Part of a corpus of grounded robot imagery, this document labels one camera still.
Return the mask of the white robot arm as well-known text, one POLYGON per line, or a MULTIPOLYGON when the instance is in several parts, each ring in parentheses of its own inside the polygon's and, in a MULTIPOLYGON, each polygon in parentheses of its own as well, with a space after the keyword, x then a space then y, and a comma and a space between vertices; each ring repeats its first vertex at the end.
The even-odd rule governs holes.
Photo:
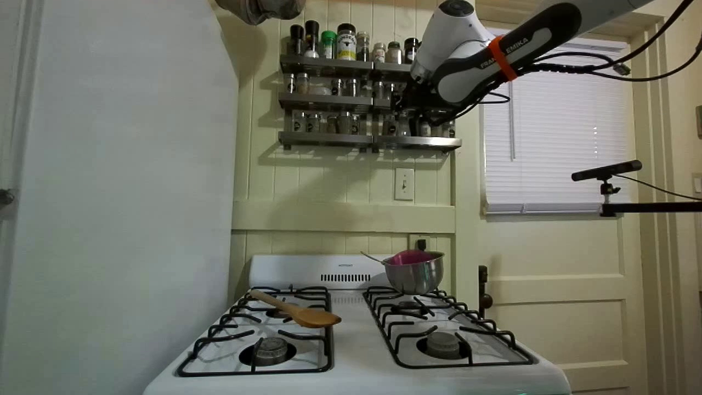
POLYGON ((579 34, 620 17, 650 0, 543 0, 507 35, 491 35, 470 0, 443 0, 418 44, 409 81, 392 96, 396 117, 429 125, 463 117, 499 84, 551 70, 597 76, 604 67, 542 64, 539 57, 579 34))

